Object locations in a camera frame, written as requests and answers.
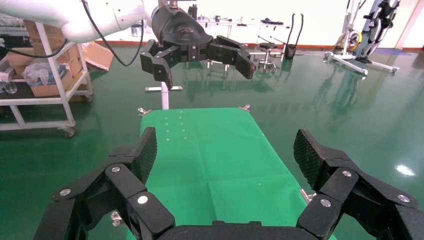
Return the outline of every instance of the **cardboard box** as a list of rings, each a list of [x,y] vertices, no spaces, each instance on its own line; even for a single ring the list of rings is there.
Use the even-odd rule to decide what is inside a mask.
[[[14,72],[22,78],[23,77],[22,73],[25,71],[26,67],[28,66],[14,66],[13,68],[14,68]]]
[[[67,72],[67,74],[61,79],[63,89],[67,89],[69,85],[73,82],[73,78],[71,72]],[[49,96],[57,96],[59,95],[58,86],[56,84],[53,85],[42,85],[42,86],[32,86],[32,93],[36,97],[49,97]]]
[[[69,84],[69,86],[66,88],[66,91],[70,91],[75,84],[78,82],[78,80],[81,78],[81,76],[83,75],[82,72],[78,72],[72,79],[72,82]]]
[[[24,20],[26,31],[29,34],[29,38],[31,39],[32,46],[34,47],[35,55],[45,56],[46,52],[43,47],[43,43],[41,42],[41,37],[39,31],[37,29],[36,23],[34,21]],[[44,24],[45,33],[47,35],[48,43],[51,47],[51,52],[57,52],[60,47],[64,44],[65,37],[62,34],[60,28],[46,25]],[[78,48],[72,47],[71,49],[64,52],[62,55],[57,57],[58,61],[70,61],[72,56],[78,53]]]
[[[78,52],[78,46],[74,45],[68,51],[69,60],[59,60],[60,64],[68,65],[68,69],[74,78],[80,71],[83,69],[83,63],[81,62],[81,57]]]
[[[34,55],[34,48],[32,47],[14,47],[12,48],[15,51],[22,52],[24,54]],[[7,60],[9,61],[10,66],[28,66],[35,59],[34,57],[20,55],[14,52],[8,52],[6,54]]]
[[[82,44],[82,51],[89,68],[109,71],[114,60],[114,54],[109,49],[91,41]]]

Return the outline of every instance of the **table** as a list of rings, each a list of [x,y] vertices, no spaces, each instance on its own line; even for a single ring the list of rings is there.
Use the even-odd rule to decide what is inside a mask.
[[[249,112],[154,110],[141,119],[141,132],[146,127],[155,127],[157,138],[146,185],[177,226],[215,220],[296,225],[306,207],[300,186]],[[134,239],[130,232],[127,239]]]

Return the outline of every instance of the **black joint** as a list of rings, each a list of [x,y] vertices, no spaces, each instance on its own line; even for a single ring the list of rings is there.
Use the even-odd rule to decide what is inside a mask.
[[[112,164],[104,172],[125,199],[147,191],[141,180],[122,163]]]
[[[138,225],[144,226],[149,232],[141,231],[143,236],[148,235],[147,238],[155,240],[175,227],[174,216],[152,193],[140,192],[129,198],[127,202],[130,217],[136,219]]]
[[[349,168],[339,167],[319,190],[324,194],[344,203],[359,180],[358,174]]]
[[[297,219],[296,227],[306,230],[319,240],[327,240],[340,219],[341,211],[342,203],[318,194]]]
[[[189,44],[188,45],[188,62],[195,62],[200,60],[200,47],[198,44]]]

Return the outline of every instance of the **white pipe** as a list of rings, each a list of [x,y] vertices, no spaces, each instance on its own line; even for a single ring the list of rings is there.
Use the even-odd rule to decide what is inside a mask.
[[[170,109],[170,98],[169,98],[169,92],[167,84],[163,81],[160,82],[160,86],[162,87],[162,90],[160,91],[162,93],[162,109],[163,110],[169,110]]]

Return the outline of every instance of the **reflective floor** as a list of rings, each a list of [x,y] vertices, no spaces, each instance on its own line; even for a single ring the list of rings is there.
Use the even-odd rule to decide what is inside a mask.
[[[116,49],[127,62],[136,48]],[[233,67],[225,73],[221,64],[207,69],[205,62],[180,63],[172,75],[184,90],[170,93],[170,107],[250,104],[251,115],[301,186],[308,188],[293,158],[293,142],[298,129],[308,129],[323,145],[345,151],[366,173],[424,204],[424,54],[375,54],[372,60],[400,70],[392,75],[367,67],[366,79],[323,62],[323,55],[307,52],[282,65],[275,59],[276,72],[256,72],[251,80]],[[52,192],[94,170],[114,147],[135,141],[138,108],[161,108],[159,92],[144,92],[159,84],[138,61],[123,67],[115,60],[110,72],[94,73],[92,81],[93,102],[71,104],[74,138],[56,129],[0,132],[0,239],[31,239]],[[60,107],[20,110],[33,121],[64,118]],[[12,121],[11,111],[0,108],[0,122]],[[125,227],[113,227],[105,217],[90,239],[124,239],[125,233]],[[335,236],[372,239],[348,216]]]

